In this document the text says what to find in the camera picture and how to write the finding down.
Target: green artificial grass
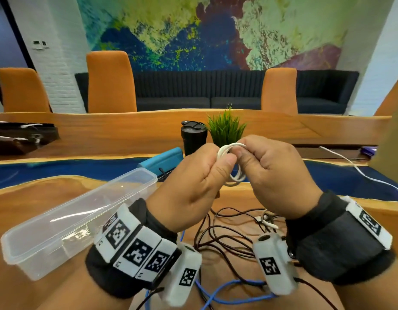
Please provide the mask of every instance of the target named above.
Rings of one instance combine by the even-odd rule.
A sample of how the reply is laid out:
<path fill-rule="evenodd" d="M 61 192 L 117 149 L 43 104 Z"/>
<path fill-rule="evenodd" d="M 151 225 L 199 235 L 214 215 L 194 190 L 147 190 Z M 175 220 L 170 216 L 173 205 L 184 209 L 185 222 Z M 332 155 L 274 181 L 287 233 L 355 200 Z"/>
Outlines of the green artificial grass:
<path fill-rule="evenodd" d="M 218 116 L 208 116 L 208 130 L 213 143 L 219 148 L 237 142 L 242 138 L 246 123 L 239 126 L 239 117 L 232 116 L 232 106 L 229 106 Z"/>

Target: black sofa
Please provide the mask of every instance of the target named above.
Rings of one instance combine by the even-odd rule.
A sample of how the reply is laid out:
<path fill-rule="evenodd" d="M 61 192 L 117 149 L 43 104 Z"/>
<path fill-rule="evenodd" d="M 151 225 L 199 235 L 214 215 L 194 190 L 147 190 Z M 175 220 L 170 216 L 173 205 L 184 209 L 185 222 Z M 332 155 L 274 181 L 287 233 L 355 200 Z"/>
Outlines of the black sofa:
<path fill-rule="evenodd" d="M 180 108 L 260 110 L 265 71 L 160 71 L 134 74 L 138 111 Z M 88 111 L 88 73 L 75 74 Z M 358 72 L 298 71 L 299 113 L 343 114 Z"/>

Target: purple object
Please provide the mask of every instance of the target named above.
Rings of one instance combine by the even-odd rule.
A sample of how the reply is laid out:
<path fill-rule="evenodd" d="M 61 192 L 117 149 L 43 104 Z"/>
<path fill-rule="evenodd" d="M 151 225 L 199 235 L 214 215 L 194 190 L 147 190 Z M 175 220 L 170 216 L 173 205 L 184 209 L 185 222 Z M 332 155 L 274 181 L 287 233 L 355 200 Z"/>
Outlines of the purple object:
<path fill-rule="evenodd" d="M 373 157 L 377 152 L 377 147 L 362 147 L 361 153 L 369 157 Z"/>

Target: travel mug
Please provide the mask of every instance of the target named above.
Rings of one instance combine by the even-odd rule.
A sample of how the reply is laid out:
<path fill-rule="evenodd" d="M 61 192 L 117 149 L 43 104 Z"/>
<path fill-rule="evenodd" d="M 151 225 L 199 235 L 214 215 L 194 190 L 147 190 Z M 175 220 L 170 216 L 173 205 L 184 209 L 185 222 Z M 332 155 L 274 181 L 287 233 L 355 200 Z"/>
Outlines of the travel mug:
<path fill-rule="evenodd" d="M 183 121 L 181 124 L 183 125 L 181 137 L 183 138 L 184 155 L 188 156 L 206 143 L 208 129 L 201 122 Z"/>

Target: wall mural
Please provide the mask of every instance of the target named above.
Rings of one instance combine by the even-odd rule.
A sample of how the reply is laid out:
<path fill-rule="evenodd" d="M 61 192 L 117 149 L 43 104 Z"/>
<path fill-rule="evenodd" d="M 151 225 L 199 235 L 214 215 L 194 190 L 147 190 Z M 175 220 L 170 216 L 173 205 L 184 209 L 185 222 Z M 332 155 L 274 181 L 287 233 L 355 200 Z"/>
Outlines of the wall mural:
<path fill-rule="evenodd" d="M 77 0 L 94 50 L 133 71 L 335 68 L 358 0 Z"/>

